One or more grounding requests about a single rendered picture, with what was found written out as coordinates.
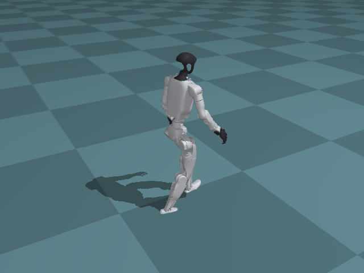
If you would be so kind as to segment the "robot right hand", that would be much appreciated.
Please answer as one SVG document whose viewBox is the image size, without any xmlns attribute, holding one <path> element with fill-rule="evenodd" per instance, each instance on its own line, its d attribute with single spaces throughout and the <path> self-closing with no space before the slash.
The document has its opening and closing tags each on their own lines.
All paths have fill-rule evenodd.
<svg viewBox="0 0 364 273">
<path fill-rule="evenodd" d="M 216 135 L 219 135 L 221 137 L 221 139 L 223 139 L 223 143 L 222 144 L 225 144 L 226 141 L 227 141 L 227 133 L 225 132 L 225 129 L 220 129 L 220 133 L 218 131 L 214 131 L 214 133 Z"/>
</svg>

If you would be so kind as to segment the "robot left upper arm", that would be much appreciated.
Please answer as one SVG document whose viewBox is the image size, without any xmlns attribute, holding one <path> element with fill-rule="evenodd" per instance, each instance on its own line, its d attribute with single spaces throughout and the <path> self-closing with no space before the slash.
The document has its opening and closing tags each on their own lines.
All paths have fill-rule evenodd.
<svg viewBox="0 0 364 273">
<path fill-rule="evenodd" d="M 164 89 L 162 95 L 162 104 L 167 106 L 167 92 L 168 92 L 168 82 L 172 76 L 167 76 L 164 79 Z"/>
</svg>

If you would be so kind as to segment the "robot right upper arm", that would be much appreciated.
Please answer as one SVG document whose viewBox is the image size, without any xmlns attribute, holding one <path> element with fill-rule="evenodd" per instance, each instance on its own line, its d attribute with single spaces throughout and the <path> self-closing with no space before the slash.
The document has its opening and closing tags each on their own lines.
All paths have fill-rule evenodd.
<svg viewBox="0 0 364 273">
<path fill-rule="evenodd" d="M 197 116 L 200 120 L 205 120 L 205 104 L 202 97 L 202 88 L 196 84 L 189 84 L 188 85 L 188 92 L 195 102 L 195 107 L 197 109 Z"/>
</svg>

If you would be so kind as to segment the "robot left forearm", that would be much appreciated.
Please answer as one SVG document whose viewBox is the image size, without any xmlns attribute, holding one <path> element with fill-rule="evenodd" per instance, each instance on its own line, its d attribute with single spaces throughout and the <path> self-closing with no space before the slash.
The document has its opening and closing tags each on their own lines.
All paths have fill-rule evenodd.
<svg viewBox="0 0 364 273">
<path fill-rule="evenodd" d="M 162 107 L 163 107 L 163 109 L 164 109 L 164 111 L 165 111 L 165 113 L 166 113 L 166 116 L 167 116 L 168 118 L 170 118 L 171 120 L 173 120 L 173 119 L 174 119 L 174 117 L 172 117 L 172 116 L 168 115 L 167 106 L 165 106 L 165 105 L 163 105 L 163 104 L 162 104 Z"/>
</svg>

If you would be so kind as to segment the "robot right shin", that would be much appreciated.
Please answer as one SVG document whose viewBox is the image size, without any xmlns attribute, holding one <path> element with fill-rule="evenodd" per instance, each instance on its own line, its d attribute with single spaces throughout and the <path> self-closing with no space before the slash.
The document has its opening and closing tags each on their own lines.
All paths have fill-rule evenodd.
<svg viewBox="0 0 364 273">
<path fill-rule="evenodd" d="M 166 212 L 169 212 L 171 208 L 174 206 L 176 200 L 180 198 L 182 193 L 184 192 L 184 189 L 186 188 L 187 184 L 189 182 L 189 179 L 187 180 L 187 177 L 182 175 L 179 176 L 176 181 L 173 181 L 171 185 L 171 189 L 169 191 L 169 198 L 165 205 Z M 169 210 L 170 208 L 170 210 Z"/>
</svg>

